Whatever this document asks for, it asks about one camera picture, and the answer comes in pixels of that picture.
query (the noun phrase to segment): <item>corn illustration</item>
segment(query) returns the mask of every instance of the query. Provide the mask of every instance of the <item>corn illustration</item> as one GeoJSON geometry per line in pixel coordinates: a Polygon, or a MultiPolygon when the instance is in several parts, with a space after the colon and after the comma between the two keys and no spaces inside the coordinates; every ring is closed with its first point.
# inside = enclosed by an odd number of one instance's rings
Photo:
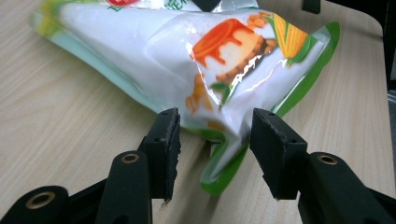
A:
{"type": "Polygon", "coordinates": [[[289,24],[276,14],[274,14],[274,26],[277,41],[283,56],[287,59],[296,57],[303,48],[308,34],[289,24]]]}

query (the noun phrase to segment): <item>brass insert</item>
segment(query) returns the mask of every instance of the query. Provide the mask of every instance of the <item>brass insert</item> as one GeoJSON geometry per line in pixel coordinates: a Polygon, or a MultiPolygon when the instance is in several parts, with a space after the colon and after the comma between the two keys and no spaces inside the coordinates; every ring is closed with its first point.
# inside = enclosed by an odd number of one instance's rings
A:
{"type": "Polygon", "coordinates": [[[329,165],[335,165],[335,164],[338,163],[338,161],[335,158],[333,158],[331,156],[327,156],[327,155],[319,155],[318,159],[321,162],[324,162],[324,163],[329,164],[329,165]]]}
{"type": "Polygon", "coordinates": [[[121,161],[123,163],[132,163],[132,162],[136,162],[138,160],[139,160],[139,156],[134,153],[126,154],[125,156],[123,156],[121,158],[121,161]]]}
{"type": "Polygon", "coordinates": [[[44,192],[38,193],[37,195],[30,198],[29,201],[27,201],[25,206],[28,209],[37,209],[37,208],[40,208],[40,207],[43,207],[43,206],[49,204],[54,199],[55,199],[54,192],[44,191],[44,192]]]}

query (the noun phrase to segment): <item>plastic snack bag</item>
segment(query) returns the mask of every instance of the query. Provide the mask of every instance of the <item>plastic snack bag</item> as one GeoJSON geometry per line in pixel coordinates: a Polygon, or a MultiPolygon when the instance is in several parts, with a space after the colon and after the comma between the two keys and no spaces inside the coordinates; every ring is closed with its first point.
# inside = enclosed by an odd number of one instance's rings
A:
{"type": "Polygon", "coordinates": [[[331,59],[340,28],[309,35],[275,13],[220,13],[47,0],[32,26],[154,112],[214,143],[201,186],[220,194],[248,148],[254,107],[286,114],[331,59]]]}
{"type": "Polygon", "coordinates": [[[256,0],[52,0],[46,2],[80,2],[111,5],[113,7],[138,7],[185,11],[222,12],[241,7],[258,7],[256,0]]]}

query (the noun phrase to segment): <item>plastic wrapper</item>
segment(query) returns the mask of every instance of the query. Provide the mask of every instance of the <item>plastic wrapper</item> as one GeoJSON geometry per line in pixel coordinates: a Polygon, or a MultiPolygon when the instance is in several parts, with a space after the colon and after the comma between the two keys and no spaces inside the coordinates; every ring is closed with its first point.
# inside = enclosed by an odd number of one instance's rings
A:
{"type": "Polygon", "coordinates": [[[247,148],[253,108],[282,116],[315,83],[340,35],[309,35],[275,13],[219,13],[47,0],[32,26],[154,112],[177,107],[181,126],[213,142],[201,186],[220,194],[247,148]]]}

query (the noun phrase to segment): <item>light wood surface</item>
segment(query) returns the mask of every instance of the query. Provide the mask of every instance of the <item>light wood surface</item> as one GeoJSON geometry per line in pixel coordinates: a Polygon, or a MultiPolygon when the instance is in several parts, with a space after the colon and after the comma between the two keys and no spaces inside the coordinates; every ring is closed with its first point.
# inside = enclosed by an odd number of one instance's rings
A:
{"type": "MultiPolygon", "coordinates": [[[[35,33],[38,0],[0,1],[0,217],[26,192],[59,185],[72,195],[106,178],[115,156],[137,149],[156,114],[35,33]]],[[[322,1],[263,0],[308,33],[331,21],[341,39],[305,98],[284,118],[308,144],[344,159],[362,182],[395,197],[382,30],[373,18],[322,1]]],[[[210,145],[182,130],[174,199],[153,200],[154,223],[300,223],[297,201],[277,202],[249,151],[219,196],[201,190],[210,145]]]]}

